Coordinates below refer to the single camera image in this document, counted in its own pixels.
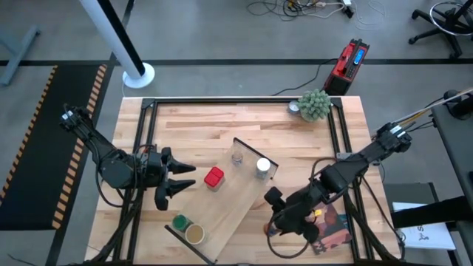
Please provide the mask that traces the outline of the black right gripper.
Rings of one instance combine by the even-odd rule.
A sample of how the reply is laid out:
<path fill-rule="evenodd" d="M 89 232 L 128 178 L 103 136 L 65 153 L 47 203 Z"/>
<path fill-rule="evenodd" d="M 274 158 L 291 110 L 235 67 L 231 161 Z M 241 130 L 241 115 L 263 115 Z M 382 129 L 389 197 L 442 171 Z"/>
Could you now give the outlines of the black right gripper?
<path fill-rule="evenodd" d="M 306 217 L 317 205 L 319 196 L 307 185 L 283 200 L 282 192 L 277 187 L 271 187 L 264 195 L 273 211 L 266 231 L 277 231 L 277 240 L 300 240 L 302 235 L 309 243 L 314 243 L 319 236 L 319 229 L 314 222 L 308 222 Z"/>

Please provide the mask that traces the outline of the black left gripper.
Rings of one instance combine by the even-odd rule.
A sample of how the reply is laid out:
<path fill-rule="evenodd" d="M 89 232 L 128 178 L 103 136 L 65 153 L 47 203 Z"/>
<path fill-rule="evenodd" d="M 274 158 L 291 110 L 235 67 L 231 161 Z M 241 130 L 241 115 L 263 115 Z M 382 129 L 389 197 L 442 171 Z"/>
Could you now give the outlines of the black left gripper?
<path fill-rule="evenodd" d="M 154 146 L 150 146 L 145 149 L 143 154 L 145 157 L 143 161 L 143 185 L 146 188 L 156 188 L 154 203 L 158 210 L 167 211 L 169 197 L 173 197 L 196 183 L 195 180 L 169 179 L 169 171 L 173 174 L 184 174 L 195 171 L 196 167 L 171 159 L 170 147 L 164 147 L 161 152 L 157 152 Z"/>

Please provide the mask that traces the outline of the green-lid spice jar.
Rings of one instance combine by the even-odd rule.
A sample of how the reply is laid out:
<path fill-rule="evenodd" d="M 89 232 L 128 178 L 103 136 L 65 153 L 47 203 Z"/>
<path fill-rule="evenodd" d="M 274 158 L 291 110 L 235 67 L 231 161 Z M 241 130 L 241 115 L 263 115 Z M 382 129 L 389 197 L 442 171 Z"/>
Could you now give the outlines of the green-lid spice jar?
<path fill-rule="evenodd" d="M 185 233 L 187 228 L 191 224 L 192 224 L 192 221 L 188 217 L 182 214 L 176 215 L 171 221 L 171 226 L 173 227 L 173 229 L 182 233 Z"/>

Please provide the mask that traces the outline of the tan-lid spice jar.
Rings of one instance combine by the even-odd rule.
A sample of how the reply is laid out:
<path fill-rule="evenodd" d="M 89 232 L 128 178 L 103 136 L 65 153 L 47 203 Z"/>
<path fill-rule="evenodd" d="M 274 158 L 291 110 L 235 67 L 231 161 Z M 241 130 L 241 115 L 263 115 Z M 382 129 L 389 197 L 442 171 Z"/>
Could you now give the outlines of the tan-lid spice jar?
<path fill-rule="evenodd" d="M 185 239 L 191 245 L 199 245 L 204 242 L 206 232 L 203 226 L 191 224 L 186 228 Z"/>

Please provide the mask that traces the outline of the white-lid bagel seasoning jar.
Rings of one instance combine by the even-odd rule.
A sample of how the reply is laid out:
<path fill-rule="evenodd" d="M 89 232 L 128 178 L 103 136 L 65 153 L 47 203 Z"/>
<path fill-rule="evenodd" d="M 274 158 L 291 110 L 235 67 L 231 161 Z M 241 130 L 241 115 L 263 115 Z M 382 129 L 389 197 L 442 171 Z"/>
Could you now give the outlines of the white-lid bagel seasoning jar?
<path fill-rule="evenodd" d="M 265 179 L 271 167 L 271 162 L 265 157 L 261 157 L 256 161 L 256 178 Z"/>

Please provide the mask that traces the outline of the potted green succulent plant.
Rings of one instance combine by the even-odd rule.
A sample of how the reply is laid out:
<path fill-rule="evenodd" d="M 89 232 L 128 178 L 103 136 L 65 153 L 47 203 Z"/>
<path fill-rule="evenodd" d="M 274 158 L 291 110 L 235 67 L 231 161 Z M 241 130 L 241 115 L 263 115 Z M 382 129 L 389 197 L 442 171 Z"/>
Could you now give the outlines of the potted green succulent plant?
<path fill-rule="evenodd" d="M 300 115 L 307 122 L 325 119 L 332 105 L 330 96 L 323 90 L 307 91 L 296 102 Z"/>

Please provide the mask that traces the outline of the white printed paper sheet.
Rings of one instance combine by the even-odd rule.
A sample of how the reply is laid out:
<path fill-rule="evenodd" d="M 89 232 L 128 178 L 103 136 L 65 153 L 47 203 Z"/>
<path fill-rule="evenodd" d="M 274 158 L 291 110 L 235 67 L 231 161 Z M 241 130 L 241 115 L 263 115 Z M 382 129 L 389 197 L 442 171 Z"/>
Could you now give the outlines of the white printed paper sheet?
<path fill-rule="evenodd" d="M 452 236 L 446 223 L 416 225 L 397 228 L 406 248 L 455 250 Z"/>

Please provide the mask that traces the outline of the black desk crossbeam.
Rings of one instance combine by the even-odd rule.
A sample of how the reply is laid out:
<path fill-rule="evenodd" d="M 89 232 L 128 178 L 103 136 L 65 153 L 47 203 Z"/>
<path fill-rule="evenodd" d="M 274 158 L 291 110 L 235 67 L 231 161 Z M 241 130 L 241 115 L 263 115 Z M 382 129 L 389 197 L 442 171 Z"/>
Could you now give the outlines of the black desk crossbeam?
<path fill-rule="evenodd" d="M 445 222 L 473 222 L 473 208 L 471 208 L 466 197 L 461 196 L 417 208 L 392 212 L 391 217 L 396 228 Z"/>

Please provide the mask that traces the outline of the black hazard-striped floor mat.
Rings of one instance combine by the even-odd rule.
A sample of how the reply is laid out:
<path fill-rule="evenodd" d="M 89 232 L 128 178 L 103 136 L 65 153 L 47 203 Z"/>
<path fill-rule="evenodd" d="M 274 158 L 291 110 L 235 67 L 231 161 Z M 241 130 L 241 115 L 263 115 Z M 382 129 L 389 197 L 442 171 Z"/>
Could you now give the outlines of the black hazard-striped floor mat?
<path fill-rule="evenodd" d="M 54 66 L 0 188 L 0 231 L 58 230 L 75 193 L 85 148 L 59 123 L 64 104 L 98 118 L 108 66 Z"/>

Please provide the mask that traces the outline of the white tower fan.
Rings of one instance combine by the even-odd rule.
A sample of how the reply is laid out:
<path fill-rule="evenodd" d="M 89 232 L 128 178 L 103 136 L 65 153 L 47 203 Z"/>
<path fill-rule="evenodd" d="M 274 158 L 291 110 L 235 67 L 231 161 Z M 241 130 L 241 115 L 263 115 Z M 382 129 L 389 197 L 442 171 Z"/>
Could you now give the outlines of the white tower fan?
<path fill-rule="evenodd" d="M 123 84 L 131 89 L 148 86 L 154 67 L 142 61 L 110 0 L 79 0 L 98 32 L 123 67 Z"/>

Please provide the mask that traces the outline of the red portable power station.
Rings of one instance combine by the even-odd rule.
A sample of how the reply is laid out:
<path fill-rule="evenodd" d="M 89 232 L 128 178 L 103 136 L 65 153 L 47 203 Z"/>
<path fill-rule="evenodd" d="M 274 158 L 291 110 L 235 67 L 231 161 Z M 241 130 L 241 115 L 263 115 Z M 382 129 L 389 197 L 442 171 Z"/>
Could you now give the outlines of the red portable power station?
<path fill-rule="evenodd" d="M 324 83 L 323 90 L 331 96 L 343 96 L 353 83 L 370 46 L 362 39 L 351 39 L 343 49 Z"/>

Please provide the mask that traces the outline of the grey desk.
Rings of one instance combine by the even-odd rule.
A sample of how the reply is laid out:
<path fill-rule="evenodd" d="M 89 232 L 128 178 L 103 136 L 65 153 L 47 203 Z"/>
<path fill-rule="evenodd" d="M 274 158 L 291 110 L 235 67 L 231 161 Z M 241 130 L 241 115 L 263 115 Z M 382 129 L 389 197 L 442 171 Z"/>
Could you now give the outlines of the grey desk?
<path fill-rule="evenodd" d="M 457 210 L 473 222 L 473 114 L 456 118 L 446 106 L 436 106 L 432 115 L 463 191 Z"/>

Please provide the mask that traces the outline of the grey table leg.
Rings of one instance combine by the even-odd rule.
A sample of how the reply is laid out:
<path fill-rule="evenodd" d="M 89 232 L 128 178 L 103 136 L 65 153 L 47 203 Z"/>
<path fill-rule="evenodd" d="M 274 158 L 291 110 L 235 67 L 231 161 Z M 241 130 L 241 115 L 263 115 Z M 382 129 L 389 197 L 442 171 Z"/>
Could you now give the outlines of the grey table leg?
<path fill-rule="evenodd" d="M 0 85 L 8 86 L 10 84 L 21 60 L 27 54 L 35 37 L 40 34 L 41 31 L 38 26 L 32 25 L 19 41 L 0 28 L 0 45 L 5 47 L 10 53 L 10 59 L 7 61 L 5 71 L 0 75 Z"/>

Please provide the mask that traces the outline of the black desk clamp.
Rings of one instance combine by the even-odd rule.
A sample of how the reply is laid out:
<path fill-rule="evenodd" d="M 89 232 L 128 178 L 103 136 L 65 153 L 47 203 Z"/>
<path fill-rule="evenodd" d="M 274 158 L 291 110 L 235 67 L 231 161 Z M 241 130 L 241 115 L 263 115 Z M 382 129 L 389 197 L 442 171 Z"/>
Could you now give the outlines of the black desk clamp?
<path fill-rule="evenodd" d="M 473 114 L 473 92 L 461 95 L 459 91 L 449 90 L 443 94 L 443 99 L 451 100 L 445 102 L 445 106 L 452 117 L 458 120 L 466 120 Z"/>

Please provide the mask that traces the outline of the black aluminium table frame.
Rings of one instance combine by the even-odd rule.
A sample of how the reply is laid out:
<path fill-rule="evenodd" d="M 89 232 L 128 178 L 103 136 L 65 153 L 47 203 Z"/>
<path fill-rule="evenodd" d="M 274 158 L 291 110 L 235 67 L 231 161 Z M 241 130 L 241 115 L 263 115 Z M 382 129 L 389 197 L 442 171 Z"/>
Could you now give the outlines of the black aluminium table frame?
<path fill-rule="evenodd" d="M 283 192 L 283 198 L 307 185 L 313 162 L 319 157 L 335 154 L 328 120 L 315 123 L 289 114 L 288 103 L 297 97 L 275 98 L 156 98 L 176 100 L 160 102 L 154 139 L 158 145 L 171 146 L 172 154 L 185 163 L 193 164 L 197 170 L 177 178 L 196 179 L 196 186 L 203 184 L 205 173 L 214 166 L 227 151 L 233 138 L 237 137 L 249 146 L 274 160 L 279 167 L 253 205 L 248 209 L 234 234 L 221 249 L 218 264 L 345 264 L 353 262 L 350 244 L 342 244 L 325 253 L 316 255 L 308 248 L 295 259 L 275 256 L 267 245 L 263 225 L 271 216 L 269 204 L 263 194 L 272 186 Z M 114 144 L 129 150 L 133 141 L 139 108 L 143 100 L 151 98 L 124 98 L 120 107 L 114 132 Z M 341 103 L 350 138 L 352 151 L 360 151 L 370 142 L 367 119 L 360 97 L 336 98 Z M 345 148 L 342 137 L 341 107 L 333 108 L 333 126 L 336 128 L 340 151 Z M 134 263 L 139 265 L 202 264 L 204 261 L 172 236 L 165 228 L 171 218 L 181 211 L 195 196 L 197 188 L 190 188 L 170 200 L 170 211 L 158 211 L 154 206 L 154 192 L 145 192 L 137 233 Z M 395 234 L 389 229 L 366 183 L 361 184 L 367 223 L 385 246 L 397 258 L 401 252 Z"/>

